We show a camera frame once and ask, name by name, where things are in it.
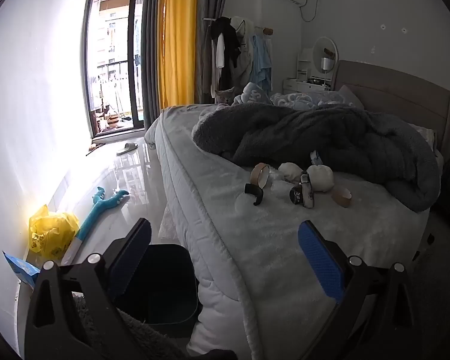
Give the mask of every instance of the white drawer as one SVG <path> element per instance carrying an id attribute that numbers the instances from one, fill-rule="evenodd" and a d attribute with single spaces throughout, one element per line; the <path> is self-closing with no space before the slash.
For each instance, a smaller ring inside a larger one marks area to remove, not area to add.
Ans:
<path id="1" fill-rule="evenodd" d="M 322 85 L 315 85 L 315 84 L 308 84 L 307 82 L 301 82 L 298 84 L 298 91 L 299 92 L 321 92 L 324 91 L 325 87 Z"/>
<path id="2" fill-rule="evenodd" d="M 297 92 L 299 90 L 298 83 L 294 79 L 285 79 L 283 81 L 283 90 L 285 89 Z"/>

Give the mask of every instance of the power cord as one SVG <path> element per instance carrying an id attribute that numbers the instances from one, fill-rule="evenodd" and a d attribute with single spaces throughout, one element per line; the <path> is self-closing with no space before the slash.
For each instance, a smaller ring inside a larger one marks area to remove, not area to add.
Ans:
<path id="1" fill-rule="evenodd" d="M 310 23 L 313 19 L 315 19 L 315 16 L 317 16 L 317 5 L 318 5 L 318 0 L 315 0 L 315 13 L 313 14 L 313 17 L 310 20 L 305 20 L 303 18 L 303 11 L 302 11 L 302 7 L 304 7 L 305 5 L 300 5 L 299 9 L 300 9 L 300 15 L 302 17 L 302 20 L 305 21 L 305 23 Z"/>

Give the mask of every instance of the bed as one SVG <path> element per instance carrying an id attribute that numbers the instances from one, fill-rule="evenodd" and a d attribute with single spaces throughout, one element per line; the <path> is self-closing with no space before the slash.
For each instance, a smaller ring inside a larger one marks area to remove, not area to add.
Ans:
<path id="1" fill-rule="evenodd" d="M 450 157 L 450 92 L 425 80 L 369 64 L 340 61 L 335 90 L 348 86 L 367 110 L 395 114 L 437 132 L 437 148 Z M 239 359 L 298 359 L 320 333 L 335 302 L 325 297 L 296 241 L 311 219 L 326 239 L 367 264 L 411 261 L 427 223 L 379 185 L 349 174 L 336 181 L 357 203 L 330 215 L 294 206 L 276 185 L 260 207 L 243 186 L 250 171 L 201 151 L 191 139 L 200 113 L 215 105 L 164 110 L 147 131 L 162 167 L 168 207 L 180 243 L 190 252 L 203 310 L 188 344 L 190 353 L 232 349 Z M 362 216 L 367 212 L 367 221 Z"/>

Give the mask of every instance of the window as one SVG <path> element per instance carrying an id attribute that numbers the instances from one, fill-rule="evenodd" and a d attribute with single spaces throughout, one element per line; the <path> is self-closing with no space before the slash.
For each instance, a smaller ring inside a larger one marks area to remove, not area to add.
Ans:
<path id="1" fill-rule="evenodd" d="M 143 127 L 142 10 L 143 0 L 88 2 L 85 84 L 94 136 Z M 112 115 L 118 123 L 108 123 Z"/>

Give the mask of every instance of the black bin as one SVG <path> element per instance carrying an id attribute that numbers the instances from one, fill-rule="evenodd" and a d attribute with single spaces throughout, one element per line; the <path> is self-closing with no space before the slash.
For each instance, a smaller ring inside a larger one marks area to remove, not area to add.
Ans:
<path id="1" fill-rule="evenodd" d="M 190 337 L 199 301 L 188 251 L 175 244 L 149 245 L 114 305 L 171 338 Z"/>

